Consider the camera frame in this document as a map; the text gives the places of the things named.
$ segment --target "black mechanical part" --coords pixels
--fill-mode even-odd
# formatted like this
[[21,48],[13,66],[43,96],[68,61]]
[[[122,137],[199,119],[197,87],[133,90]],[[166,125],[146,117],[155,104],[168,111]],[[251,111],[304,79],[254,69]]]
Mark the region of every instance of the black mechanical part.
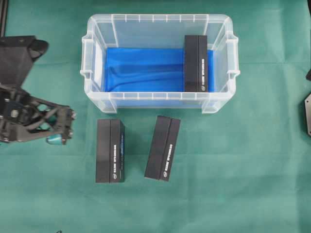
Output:
[[46,41],[34,36],[9,36],[0,38],[0,83],[21,86],[34,62],[48,49]]
[[64,145],[72,138],[75,113],[69,106],[32,97],[21,88],[34,62],[48,49],[34,36],[0,38],[0,141],[47,138]]
[[61,135],[65,144],[72,137],[75,112],[69,106],[32,97],[20,88],[0,85],[0,141],[26,142]]
[[3,37],[5,34],[8,4],[9,4],[8,0],[0,0],[0,37]]
[[311,136],[311,94],[305,99],[308,135]]

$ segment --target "black box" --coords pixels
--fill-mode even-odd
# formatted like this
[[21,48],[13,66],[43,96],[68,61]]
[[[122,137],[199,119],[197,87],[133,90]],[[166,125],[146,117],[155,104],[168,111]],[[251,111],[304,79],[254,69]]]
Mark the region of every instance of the black box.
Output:
[[124,181],[124,125],[117,119],[97,121],[96,183]]
[[184,91],[207,92],[207,36],[186,35]]
[[145,177],[169,181],[180,120],[158,116]]

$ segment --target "black metal frame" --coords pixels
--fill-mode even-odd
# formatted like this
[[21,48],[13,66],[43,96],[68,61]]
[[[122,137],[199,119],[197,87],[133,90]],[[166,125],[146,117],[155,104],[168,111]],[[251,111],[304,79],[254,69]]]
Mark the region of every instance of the black metal frame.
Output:
[[6,16],[9,0],[0,0],[0,37],[5,35]]

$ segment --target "green cloth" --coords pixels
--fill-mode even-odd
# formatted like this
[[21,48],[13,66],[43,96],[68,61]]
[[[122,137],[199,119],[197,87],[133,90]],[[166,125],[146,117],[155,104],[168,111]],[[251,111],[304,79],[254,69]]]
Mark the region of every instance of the green cloth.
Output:
[[[106,115],[79,74],[81,37],[99,13],[226,14],[239,37],[235,96],[216,114],[121,109]],[[24,89],[77,112],[66,146],[0,146],[6,233],[310,233],[311,92],[307,0],[11,0],[6,35],[50,44]],[[181,119],[170,182],[144,178],[156,116]],[[95,184],[96,119],[126,126],[125,183]]]

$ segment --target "blue cloth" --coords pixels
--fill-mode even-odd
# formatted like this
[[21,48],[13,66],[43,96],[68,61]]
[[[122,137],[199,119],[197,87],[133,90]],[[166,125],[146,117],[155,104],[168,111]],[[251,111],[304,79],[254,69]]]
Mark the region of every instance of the blue cloth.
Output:
[[[214,91],[213,51],[208,50],[208,91]],[[183,49],[108,48],[105,92],[183,92]]]

